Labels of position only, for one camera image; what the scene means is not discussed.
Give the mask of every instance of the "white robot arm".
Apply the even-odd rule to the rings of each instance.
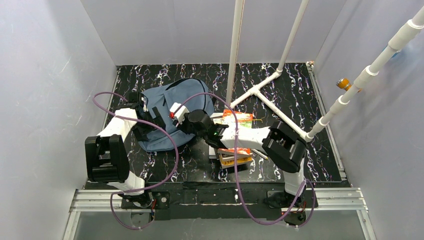
[[[182,106],[174,103],[170,117],[174,125],[187,134],[195,134],[203,138],[214,148],[234,148],[236,130],[223,124],[214,124],[208,114],[201,110],[189,112]],[[133,97],[124,106],[116,110],[116,116],[133,119],[149,119],[146,109],[139,96]],[[92,182],[107,183],[121,191],[144,188],[145,180],[130,171],[124,141],[130,131],[137,134],[137,122],[124,120],[114,116],[110,123],[97,136],[90,136],[85,140],[85,154],[88,178]],[[306,143],[288,125],[281,121],[270,127],[241,128],[238,131],[238,147],[256,149],[266,153],[275,165],[283,171],[285,194],[287,202],[291,202],[296,195],[304,177],[304,158]],[[144,191],[125,193],[126,196],[141,196]]]
[[[170,116],[174,124],[187,134],[195,134],[214,148],[234,148],[235,137],[238,134],[237,147],[256,149],[266,153],[268,157],[280,168],[284,176],[284,190],[286,193],[296,195],[304,177],[304,160],[306,142],[287,124],[276,121],[270,127],[239,128],[213,123],[208,114],[201,109],[189,112],[179,103],[174,103],[170,108]]]
[[[115,111],[116,116],[137,119],[135,109],[130,107]],[[88,178],[92,182],[104,182],[121,191],[144,188],[145,180],[130,171],[124,141],[136,121],[124,120],[114,116],[109,124],[97,135],[85,140],[85,154]],[[110,158],[100,159],[99,156],[109,154]],[[144,191],[125,193],[137,196]]]

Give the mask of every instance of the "floor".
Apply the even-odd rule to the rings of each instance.
[[[232,98],[242,95],[254,84],[271,75],[277,63],[238,64]],[[209,91],[225,97],[228,64],[173,64],[173,65],[125,65],[118,67],[114,91],[126,96],[131,91],[173,83],[181,78],[200,79]],[[283,113],[305,130],[311,129],[321,117],[319,105],[304,63],[286,63],[281,77],[261,89]],[[111,111],[121,103],[113,97]],[[222,112],[222,103],[215,104],[215,112]],[[237,111],[253,113],[253,128],[269,126],[278,117],[255,96],[236,107]],[[159,182],[174,167],[175,153],[145,152],[131,134],[125,141],[131,171],[149,182]],[[234,182],[234,170],[222,169],[219,161],[210,160],[208,146],[195,138],[179,148],[180,163],[171,182]],[[283,182],[282,172],[271,162],[256,157],[250,165],[239,168],[241,182]],[[326,131],[316,135],[308,145],[304,166],[305,176],[314,182],[339,182],[341,177]]]

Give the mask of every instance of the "white wall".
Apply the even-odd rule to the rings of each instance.
[[[61,239],[116,67],[79,1],[2,0],[0,35],[0,239]]]
[[[315,62],[327,110],[424,0],[348,1]],[[330,123],[348,179],[361,187],[378,239],[422,239],[424,32]]]
[[[311,0],[287,62],[317,56],[346,0]],[[81,0],[116,65],[228,63],[234,0]],[[279,62],[301,0],[246,0],[237,61]]]

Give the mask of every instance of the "purple cable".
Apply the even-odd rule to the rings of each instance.
[[[123,223],[123,222],[122,222],[122,221],[118,218],[117,214],[115,213],[114,206],[113,206],[113,203],[112,203],[112,201],[113,201],[113,197],[114,197],[114,195],[116,195],[116,194],[125,194],[125,193],[138,192],[138,191],[142,191],[142,190],[149,190],[149,189],[155,188],[155,187],[157,187],[157,186],[159,186],[159,185],[162,185],[163,183],[165,183],[166,181],[168,181],[168,180],[172,177],[172,175],[174,174],[174,172],[177,170],[177,167],[178,167],[178,160],[179,160],[179,158],[180,158],[180,157],[179,157],[179,153],[178,153],[178,149],[177,149],[177,144],[176,144],[176,143],[175,143],[175,141],[172,139],[172,137],[169,135],[169,133],[167,133],[165,130],[163,130],[160,126],[158,126],[158,125],[156,125],[156,124],[153,124],[153,123],[151,123],[151,122],[148,122],[148,121],[145,121],[145,120],[141,120],[141,119],[135,119],[135,118],[125,117],[125,116],[117,116],[117,115],[115,115],[115,113],[113,113],[113,112],[109,111],[108,109],[104,108],[103,106],[101,106],[101,105],[100,105],[100,104],[96,101],[96,97],[97,97],[97,96],[99,96],[99,95],[102,95],[102,94],[112,94],[112,95],[115,95],[115,96],[120,97],[122,100],[124,100],[125,102],[127,102],[127,99],[125,99],[125,97],[123,97],[123,96],[119,95],[118,93],[110,92],[110,91],[102,91],[102,92],[96,93],[96,95],[94,95],[94,96],[93,96],[93,98],[92,98],[93,103],[94,103],[97,107],[99,107],[100,109],[102,109],[102,110],[103,110],[103,111],[105,111],[106,113],[108,113],[108,114],[110,114],[110,115],[112,115],[112,116],[114,116],[114,117],[117,117],[117,118],[119,118],[119,119],[124,119],[124,120],[129,120],[129,121],[136,121],[136,122],[139,122],[139,123],[142,123],[142,124],[147,124],[147,125],[149,125],[149,126],[152,126],[152,127],[154,127],[155,129],[159,129],[162,133],[164,133],[164,134],[165,134],[165,135],[169,138],[169,140],[171,141],[171,143],[172,143],[172,145],[173,145],[173,147],[174,147],[174,149],[175,149],[175,166],[173,167],[173,169],[172,169],[172,171],[169,173],[169,175],[165,177],[165,179],[164,179],[164,180],[162,180],[161,182],[158,182],[158,183],[156,183],[156,184],[154,184],[154,185],[151,185],[151,186],[146,186],[146,187],[143,187],[143,188],[137,188],[137,189],[127,190],[127,191],[117,191],[117,192],[113,192],[113,193],[110,195],[110,210],[112,211],[112,214],[113,214],[113,216],[115,217],[115,219],[118,221],[118,223],[120,223],[122,226],[126,227],[127,229],[131,229],[131,230],[140,230],[140,229],[144,229],[145,227],[147,227],[147,226],[149,226],[150,224],[152,224],[152,223],[153,223],[153,221],[149,222],[148,224],[146,224],[146,225],[144,225],[144,226],[140,226],[140,227],[132,227],[132,226],[128,226],[128,225],[126,225],[125,223]]]
[[[214,98],[216,98],[216,99],[218,99],[219,101],[221,101],[221,102],[223,102],[224,103],[224,105],[231,111],[231,113],[234,115],[234,119],[235,119],[235,132],[236,132],[236,134],[235,134],[235,138],[234,138],[234,149],[235,149],[235,151],[234,151],[234,159],[237,159],[237,151],[236,151],[236,149],[237,149],[237,143],[238,143],[238,141],[239,141],[239,134],[238,134],[238,132],[239,132],[239,123],[238,123],[238,121],[237,121],[237,115],[236,115],[236,112],[230,107],[230,105],[228,104],[228,103],[226,103],[222,98],[220,98],[219,96],[217,96],[217,95],[215,95],[215,94],[213,94],[213,93],[209,93],[209,92],[200,92],[200,93],[197,93],[197,94],[194,94],[193,96],[191,96],[191,97],[189,97],[189,98],[187,98],[187,100],[185,100],[183,103],[181,103],[181,105],[175,110],[175,112],[174,113],[176,113],[176,112],[178,112],[178,110],[180,110],[180,108],[184,105],[184,104],[186,104],[190,99],[192,99],[192,98],[194,98],[194,97],[197,97],[197,96],[200,96],[200,95],[209,95],[209,96],[212,96],[212,97],[214,97]],[[261,225],[273,225],[273,224],[276,224],[276,223],[278,223],[278,222],[280,222],[281,220],[283,220],[289,213],[290,213],[290,211],[292,210],[292,208],[293,208],[293,206],[295,205],[295,202],[296,202],[296,200],[298,199],[298,197],[300,196],[300,194],[301,194],[301,191],[303,190],[303,188],[305,187],[305,185],[306,185],[306,183],[308,183],[309,185],[310,185],[310,187],[311,187],[311,189],[312,189],[312,192],[313,192],[313,197],[312,197],[312,199],[313,199],[313,201],[312,201],[312,209],[310,210],[310,214],[309,214],[309,216],[308,216],[308,218],[305,220],[305,222],[304,223],[302,223],[302,224],[300,224],[300,225],[298,225],[298,226],[292,226],[292,227],[302,227],[302,226],[304,226],[307,222],[309,222],[309,220],[311,219],[311,217],[312,217],[312,214],[314,213],[314,208],[315,208],[315,200],[316,200],[316,195],[315,195],[315,190],[314,190],[314,186],[313,186],[313,184],[311,183],[311,181],[309,181],[308,179],[306,179],[305,181],[303,181],[302,182],[302,184],[300,185],[300,187],[299,187],[299,189],[297,190],[297,193],[296,193],[296,195],[294,196],[294,199],[293,199],[293,202],[290,204],[290,206],[288,207],[288,209],[287,209],[287,211],[281,216],[281,217],[279,217],[278,219],[276,219],[276,220],[274,220],[274,221],[261,221],[261,220],[259,220],[259,219],[257,219],[257,218],[255,218],[253,215],[252,215],[252,213],[249,211],[249,209],[248,209],[248,207],[246,206],[246,203],[245,203],[245,199],[243,198],[243,195],[242,195],[242,190],[241,190],[241,188],[240,188],[240,182],[239,182],[239,173],[238,173],[238,170],[237,170],[237,161],[234,161],[234,173],[235,173],[235,185],[237,186],[237,194],[238,194],[238,196],[240,197],[240,201],[241,201],[241,205],[243,206],[243,208],[244,208],[244,210],[245,210],[245,212],[247,213],[247,215],[249,215],[249,217],[253,220],[253,221],[255,221],[256,223],[258,223],[258,224],[261,224]]]

